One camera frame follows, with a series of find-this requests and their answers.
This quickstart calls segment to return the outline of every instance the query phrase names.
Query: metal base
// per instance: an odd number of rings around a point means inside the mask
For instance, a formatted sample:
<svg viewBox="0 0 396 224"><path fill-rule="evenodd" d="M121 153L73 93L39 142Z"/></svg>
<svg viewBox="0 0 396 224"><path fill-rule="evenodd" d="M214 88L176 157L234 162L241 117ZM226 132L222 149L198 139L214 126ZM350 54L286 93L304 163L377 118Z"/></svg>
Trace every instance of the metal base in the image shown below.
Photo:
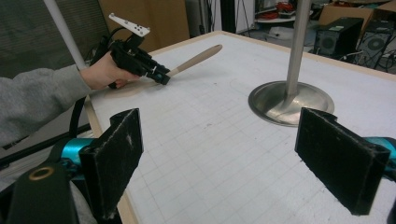
<svg viewBox="0 0 396 224"><path fill-rule="evenodd" d="M305 83L297 83L297 94L286 94L286 81L263 84L248 97L253 112L269 122L298 126L302 107L334 112L334 102L324 91Z"/></svg>

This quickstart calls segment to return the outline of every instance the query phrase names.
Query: gray sleeve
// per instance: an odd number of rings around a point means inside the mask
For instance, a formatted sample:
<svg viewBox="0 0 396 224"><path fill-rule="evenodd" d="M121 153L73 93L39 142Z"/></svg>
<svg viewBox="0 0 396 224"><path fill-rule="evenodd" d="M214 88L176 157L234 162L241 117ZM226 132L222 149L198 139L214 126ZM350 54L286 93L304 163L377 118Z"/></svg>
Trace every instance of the gray sleeve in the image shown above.
<svg viewBox="0 0 396 224"><path fill-rule="evenodd" d="M0 77L0 147L37 131L90 92L75 65Z"/></svg>

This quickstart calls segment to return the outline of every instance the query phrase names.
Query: human hand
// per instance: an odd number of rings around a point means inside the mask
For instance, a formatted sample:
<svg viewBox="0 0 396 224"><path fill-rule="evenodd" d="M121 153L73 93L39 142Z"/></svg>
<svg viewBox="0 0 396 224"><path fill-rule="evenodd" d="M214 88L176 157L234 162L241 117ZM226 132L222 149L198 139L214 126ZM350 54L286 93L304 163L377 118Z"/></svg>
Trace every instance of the human hand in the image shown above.
<svg viewBox="0 0 396 224"><path fill-rule="evenodd" d="M92 90L101 90L110 83L115 82L116 87L123 87L129 80L138 80L140 76L129 73L117 67L110 55L105 54L92 66L79 71L85 83Z"/></svg>

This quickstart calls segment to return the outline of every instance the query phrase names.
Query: person's arm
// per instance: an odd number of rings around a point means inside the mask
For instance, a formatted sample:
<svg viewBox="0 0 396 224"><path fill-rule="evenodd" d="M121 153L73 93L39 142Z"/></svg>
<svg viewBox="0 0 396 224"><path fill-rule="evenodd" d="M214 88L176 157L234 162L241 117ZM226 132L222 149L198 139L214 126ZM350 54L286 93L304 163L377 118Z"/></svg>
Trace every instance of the person's arm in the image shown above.
<svg viewBox="0 0 396 224"><path fill-rule="evenodd" d="M138 79L119 69L108 53L93 66L36 69L13 79L0 77L0 147L18 141L58 117L91 90Z"/></svg>

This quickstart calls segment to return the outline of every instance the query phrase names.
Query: grid paper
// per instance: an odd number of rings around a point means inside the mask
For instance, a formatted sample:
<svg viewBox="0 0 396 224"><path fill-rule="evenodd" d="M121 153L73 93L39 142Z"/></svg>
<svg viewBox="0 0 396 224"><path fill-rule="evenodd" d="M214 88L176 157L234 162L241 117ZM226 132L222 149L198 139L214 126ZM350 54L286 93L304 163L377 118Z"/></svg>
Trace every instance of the grid paper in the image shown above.
<svg viewBox="0 0 396 224"><path fill-rule="evenodd" d="M286 79L287 52L213 35L154 60L172 69L217 44L218 54L167 86L91 96L103 130L112 115L140 109L145 151L127 189L139 223L386 223L392 182L381 181L369 216L350 215L294 152L297 128L248 107L257 86ZM299 80L326 91L351 131L396 136L395 82L306 58Z"/></svg>

